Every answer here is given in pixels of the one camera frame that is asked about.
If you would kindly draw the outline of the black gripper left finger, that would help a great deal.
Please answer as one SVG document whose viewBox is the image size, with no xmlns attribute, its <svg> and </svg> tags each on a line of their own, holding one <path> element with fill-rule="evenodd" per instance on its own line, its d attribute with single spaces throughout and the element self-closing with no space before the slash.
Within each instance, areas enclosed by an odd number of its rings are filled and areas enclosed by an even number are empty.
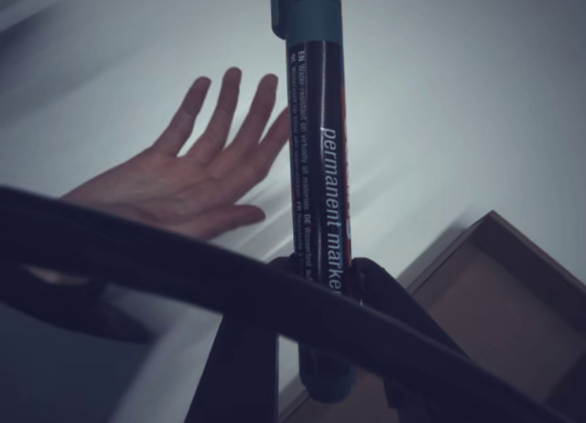
<svg viewBox="0 0 586 423">
<path fill-rule="evenodd" d="M 272 331 L 223 316 L 185 420 L 276 422 L 277 350 Z"/>
</svg>

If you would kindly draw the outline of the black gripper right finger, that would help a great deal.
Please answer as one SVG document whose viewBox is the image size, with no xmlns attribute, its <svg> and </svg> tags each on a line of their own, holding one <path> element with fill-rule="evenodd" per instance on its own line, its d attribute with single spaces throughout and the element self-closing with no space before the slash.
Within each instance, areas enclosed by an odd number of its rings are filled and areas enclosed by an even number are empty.
<svg viewBox="0 0 586 423">
<path fill-rule="evenodd" d="M 430 317 L 386 270 L 373 260 L 354 258 L 353 284 L 368 307 L 410 327 L 428 327 Z"/>
</svg>

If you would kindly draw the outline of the person's right hand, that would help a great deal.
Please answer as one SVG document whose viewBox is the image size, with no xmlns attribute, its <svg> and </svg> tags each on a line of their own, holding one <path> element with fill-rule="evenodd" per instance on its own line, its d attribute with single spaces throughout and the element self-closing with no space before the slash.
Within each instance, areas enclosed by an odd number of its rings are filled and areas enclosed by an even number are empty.
<svg viewBox="0 0 586 423">
<path fill-rule="evenodd" d="M 238 68 L 224 73 L 211 119 L 192 146 L 186 144 L 211 86 L 207 77 L 194 81 L 151 146 L 62 201 L 204 240 L 263 221 L 261 208 L 239 200 L 266 178 L 288 142 L 288 111 L 270 118 L 278 78 L 267 74 L 230 139 L 241 79 Z"/>
</svg>

